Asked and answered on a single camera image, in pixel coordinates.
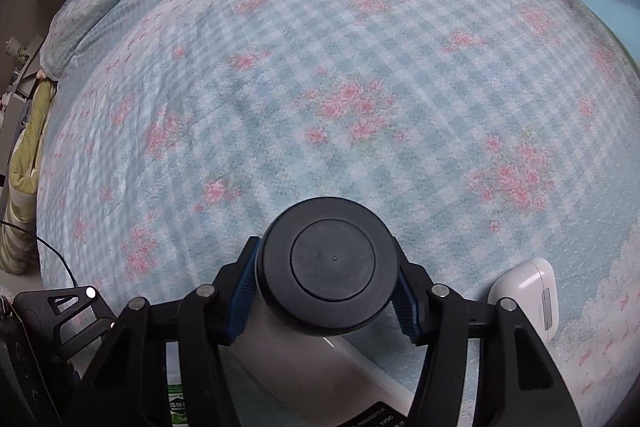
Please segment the bed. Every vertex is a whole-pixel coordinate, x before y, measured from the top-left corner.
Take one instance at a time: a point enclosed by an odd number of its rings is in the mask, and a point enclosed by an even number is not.
[[[608,3],[638,17],[638,0],[623,5]],[[549,350],[584,425],[601,426],[640,371],[640,82],[632,26],[591,9],[69,0],[41,51],[58,90],[38,233],[114,310],[210,282],[249,235],[319,195],[371,208],[467,298],[545,257],[561,315]],[[46,287],[70,284],[55,256],[40,263]],[[391,311],[348,339],[415,390],[424,354]],[[474,344],[469,360],[461,426]],[[225,363],[244,425],[302,425]]]

